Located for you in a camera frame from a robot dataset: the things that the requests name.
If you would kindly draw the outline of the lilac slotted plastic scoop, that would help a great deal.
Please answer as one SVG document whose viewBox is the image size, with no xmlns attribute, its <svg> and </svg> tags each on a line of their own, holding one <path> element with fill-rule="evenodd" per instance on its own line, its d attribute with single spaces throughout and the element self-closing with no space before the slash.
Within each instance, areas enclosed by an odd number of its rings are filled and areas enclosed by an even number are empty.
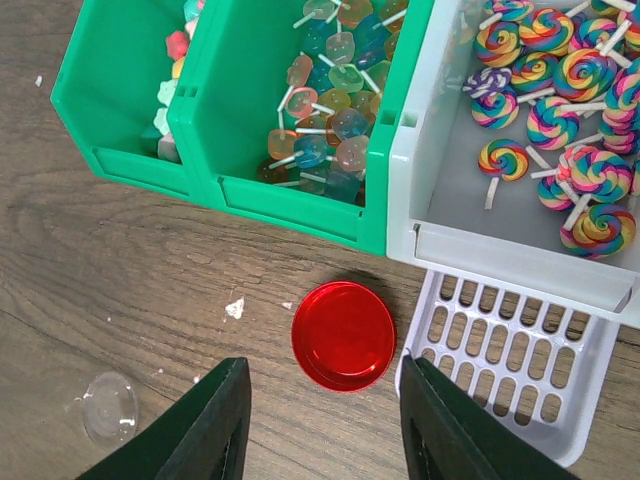
<svg viewBox="0 0 640 480">
<path fill-rule="evenodd" d="M 618 331 L 562 303 L 429 271 L 402 352 L 569 467 L 585 449 Z"/>
</svg>

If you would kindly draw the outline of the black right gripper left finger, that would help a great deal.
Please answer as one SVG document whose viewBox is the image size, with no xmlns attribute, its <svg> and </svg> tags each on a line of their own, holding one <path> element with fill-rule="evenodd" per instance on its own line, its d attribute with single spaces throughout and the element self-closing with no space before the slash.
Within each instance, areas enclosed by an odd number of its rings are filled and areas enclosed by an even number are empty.
<svg viewBox="0 0 640 480">
<path fill-rule="evenodd" d="M 81 479 L 241 479 L 251 417 L 249 362 L 226 358 L 141 434 Z"/>
</svg>

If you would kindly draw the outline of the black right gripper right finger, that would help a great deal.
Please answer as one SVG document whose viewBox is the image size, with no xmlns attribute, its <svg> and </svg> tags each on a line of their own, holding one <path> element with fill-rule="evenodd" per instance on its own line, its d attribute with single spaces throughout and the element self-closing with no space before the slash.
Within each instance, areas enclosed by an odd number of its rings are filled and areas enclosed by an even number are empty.
<svg viewBox="0 0 640 480">
<path fill-rule="evenodd" d="M 511 433 L 425 358 L 401 361 L 400 416 L 411 479 L 574 479 Z"/>
</svg>

